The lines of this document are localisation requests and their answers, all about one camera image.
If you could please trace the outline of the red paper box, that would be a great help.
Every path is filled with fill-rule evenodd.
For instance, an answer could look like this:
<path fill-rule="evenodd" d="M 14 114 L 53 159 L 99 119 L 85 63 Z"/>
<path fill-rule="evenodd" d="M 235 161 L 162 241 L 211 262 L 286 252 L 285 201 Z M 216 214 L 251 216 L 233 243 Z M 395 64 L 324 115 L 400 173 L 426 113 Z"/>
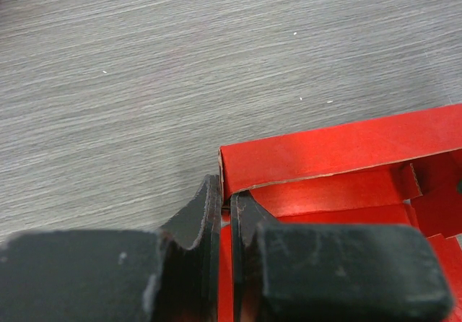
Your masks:
<path fill-rule="evenodd" d="M 461 319 L 461 106 L 221 147 L 222 195 L 278 221 L 283 321 Z M 233 313 L 231 211 L 220 321 Z"/>

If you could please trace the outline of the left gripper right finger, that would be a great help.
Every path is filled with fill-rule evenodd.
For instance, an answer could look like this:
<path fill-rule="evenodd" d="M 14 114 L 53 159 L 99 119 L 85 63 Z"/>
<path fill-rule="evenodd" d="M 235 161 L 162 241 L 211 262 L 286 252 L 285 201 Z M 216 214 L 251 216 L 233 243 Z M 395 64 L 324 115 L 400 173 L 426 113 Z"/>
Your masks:
<path fill-rule="evenodd" d="M 283 266 L 271 241 L 281 227 L 250 191 L 230 199 L 235 321 L 283 321 Z"/>

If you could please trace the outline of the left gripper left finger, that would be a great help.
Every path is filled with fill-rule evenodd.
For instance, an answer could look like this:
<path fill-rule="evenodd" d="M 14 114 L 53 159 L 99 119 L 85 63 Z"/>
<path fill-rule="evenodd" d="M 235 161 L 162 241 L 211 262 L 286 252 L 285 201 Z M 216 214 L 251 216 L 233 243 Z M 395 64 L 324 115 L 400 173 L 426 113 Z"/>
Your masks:
<path fill-rule="evenodd" d="M 222 193 L 206 175 L 194 197 L 163 226 L 159 321 L 216 321 Z"/>

